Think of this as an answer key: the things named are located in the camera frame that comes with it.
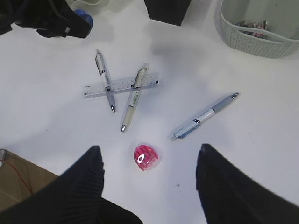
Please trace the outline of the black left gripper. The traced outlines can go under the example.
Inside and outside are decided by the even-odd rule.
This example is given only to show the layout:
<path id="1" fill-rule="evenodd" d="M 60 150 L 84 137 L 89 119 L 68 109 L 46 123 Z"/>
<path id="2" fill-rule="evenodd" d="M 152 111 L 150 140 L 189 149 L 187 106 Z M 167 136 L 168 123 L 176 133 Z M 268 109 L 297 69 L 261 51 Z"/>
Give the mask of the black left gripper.
<path id="1" fill-rule="evenodd" d="M 36 29 L 44 37 L 72 36 L 85 39 L 92 30 L 65 0 L 2 0 L 0 34 L 12 31 L 12 24 Z"/>

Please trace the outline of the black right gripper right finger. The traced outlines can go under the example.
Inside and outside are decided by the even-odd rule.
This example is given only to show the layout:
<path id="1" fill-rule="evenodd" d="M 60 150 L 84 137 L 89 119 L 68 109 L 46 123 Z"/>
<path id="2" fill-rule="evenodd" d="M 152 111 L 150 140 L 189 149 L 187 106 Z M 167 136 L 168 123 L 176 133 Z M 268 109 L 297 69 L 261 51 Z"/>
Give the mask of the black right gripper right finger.
<path id="1" fill-rule="evenodd" d="M 209 224 L 297 224 L 299 207 L 245 175 L 210 144 L 202 144 L 196 189 Z"/>

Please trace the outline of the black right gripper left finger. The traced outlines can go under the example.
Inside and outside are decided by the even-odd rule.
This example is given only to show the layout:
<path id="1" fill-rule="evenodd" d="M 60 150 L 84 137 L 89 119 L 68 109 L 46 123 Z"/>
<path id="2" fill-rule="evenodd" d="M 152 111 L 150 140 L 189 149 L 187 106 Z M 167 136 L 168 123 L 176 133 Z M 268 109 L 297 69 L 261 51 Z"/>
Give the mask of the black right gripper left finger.
<path id="1" fill-rule="evenodd" d="M 48 186 L 0 213 L 2 224 L 140 224 L 141 219 L 102 197 L 104 163 L 90 147 Z"/>

